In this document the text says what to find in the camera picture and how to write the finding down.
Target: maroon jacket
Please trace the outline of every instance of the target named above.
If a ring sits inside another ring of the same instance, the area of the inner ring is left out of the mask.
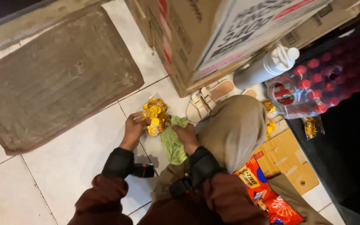
[[[76,202],[69,225],[133,224],[122,214],[120,200],[128,184],[122,178],[97,175],[92,188]],[[190,192],[179,199],[154,202],[139,224],[269,224],[266,215],[248,195],[246,185],[235,175],[216,173],[205,180],[199,193]]]

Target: green cloth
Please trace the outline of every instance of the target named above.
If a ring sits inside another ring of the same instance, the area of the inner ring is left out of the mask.
[[[178,116],[172,116],[172,125],[179,125],[185,128],[188,124],[186,117],[180,118]],[[172,127],[166,128],[160,135],[163,148],[165,148],[166,156],[171,164],[180,165],[187,159],[187,154],[184,151],[183,144],[179,141],[176,132],[172,130]]]

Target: khaki pants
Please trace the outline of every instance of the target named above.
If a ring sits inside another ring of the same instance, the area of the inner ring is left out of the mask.
[[[221,103],[210,113],[209,123],[197,138],[220,166],[229,173],[237,171],[251,158],[266,135],[266,110],[261,102],[247,95],[235,95]],[[171,198],[169,186],[190,171],[190,161],[181,165],[169,164],[160,174],[151,192],[152,201]],[[301,224],[331,225],[297,192],[284,174],[268,180],[273,191],[304,217]]]

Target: person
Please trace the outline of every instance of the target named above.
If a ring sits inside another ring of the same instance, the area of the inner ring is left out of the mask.
[[[101,174],[94,177],[92,188],[76,202],[76,211],[68,223],[132,224],[122,214],[120,200],[126,196],[124,180],[134,163],[133,150],[145,133],[141,112],[128,117],[121,144],[112,151]],[[173,126],[189,158],[181,165],[169,164],[160,174],[152,191],[152,204],[139,224],[269,224],[267,216],[253,204],[246,185],[235,175],[265,140],[266,110],[253,97],[235,95],[218,103],[209,123],[198,133],[194,126]],[[173,184],[189,175],[192,191],[174,194]],[[298,194],[281,174],[268,180],[271,188],[304,221],[301,224],[330,225]]]

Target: black wrist strap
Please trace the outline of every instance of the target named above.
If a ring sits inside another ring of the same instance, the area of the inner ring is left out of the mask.
[[[133,173],[133,167],[134,153],[122,148],[115,148],[109,155],[101,174],[109,178],[120,177],[124,179]]]
[[[212,153],[202,146],[190,156],[190,177],[192,186],[195,188],[198,188],[206,179],[212,178],[215,173],[222,171]]]

